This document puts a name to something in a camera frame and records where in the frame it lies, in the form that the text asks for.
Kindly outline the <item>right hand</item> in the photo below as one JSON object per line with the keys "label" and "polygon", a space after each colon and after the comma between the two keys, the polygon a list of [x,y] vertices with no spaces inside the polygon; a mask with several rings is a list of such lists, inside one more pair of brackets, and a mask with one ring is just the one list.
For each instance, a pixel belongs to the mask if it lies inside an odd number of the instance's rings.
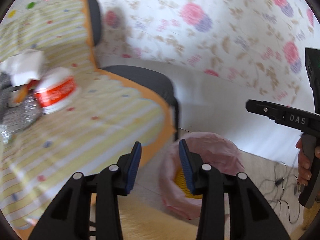
{"label": "right hand", "polygon": [[300,185],[308,185],[309,180],[311,179],[311,161],[303,152],[302,140],[299,139],[296,143],[296,148],[299,149],[298,153],[298,179],[297,182]]}

